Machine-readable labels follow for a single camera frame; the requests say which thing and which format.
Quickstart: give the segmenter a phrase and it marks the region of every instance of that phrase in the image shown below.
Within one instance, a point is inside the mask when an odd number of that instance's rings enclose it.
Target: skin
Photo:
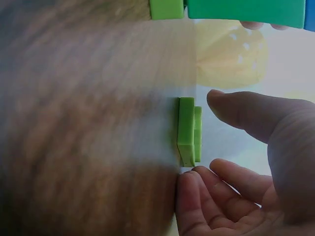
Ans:
[[[207,100],[221,121],[268,144],[272,177],[222,159],[182,174],[180,235],[315,235],[315,104],[217,90]]]
[[[264,25],[263,23],[260,23],[260,22],[249,22],[249,21],[241,21],[241,24],[243,27],[250,30],[257,30]],[[285,30],[288,28],[287,26],[279,26],[279,25],[274,25],[274,24],[271,24],[271,26],[272,28],[276,30]]]

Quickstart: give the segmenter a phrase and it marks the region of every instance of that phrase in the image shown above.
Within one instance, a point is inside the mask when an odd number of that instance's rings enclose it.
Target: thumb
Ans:
[[[315,104],[216,90],[207,100],[220,120],[268,144],[274,186],[286,219],[315,218]]]

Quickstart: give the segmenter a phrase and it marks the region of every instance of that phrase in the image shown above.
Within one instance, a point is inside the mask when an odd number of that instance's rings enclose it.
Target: wooden table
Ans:
[[[0,235],[162,236],[193,24],[148,0],[0,3]]]

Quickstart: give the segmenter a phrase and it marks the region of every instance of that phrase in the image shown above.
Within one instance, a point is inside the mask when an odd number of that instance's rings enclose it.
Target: yellow object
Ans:
[[[238,21],[196,23],[197,84],[236,89],[258,83],[265,74],[268,50],[258,30]]]

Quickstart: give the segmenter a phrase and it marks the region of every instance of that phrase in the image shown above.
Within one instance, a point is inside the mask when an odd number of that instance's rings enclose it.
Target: green block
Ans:
[[[150,0],[152,20],[181,19],[184,17],[183,0]]]
[[[184,167],[194,167],[201,160],[202,108],[193,97],[179,100],[177,147]]]
[[[194,154],[194,108],[193,97],[182,97],[179,100],[177,147],[184,167],[195,166]]]
[[[188,0],[188,15],[303,28],[305,0]]]
[[[195,129],[194,129],[194,149],[195,149],[195,161],[201,162],[201,130],[202,130],[202,108],[195,107],[194,110],[194,121],[195,121]]]

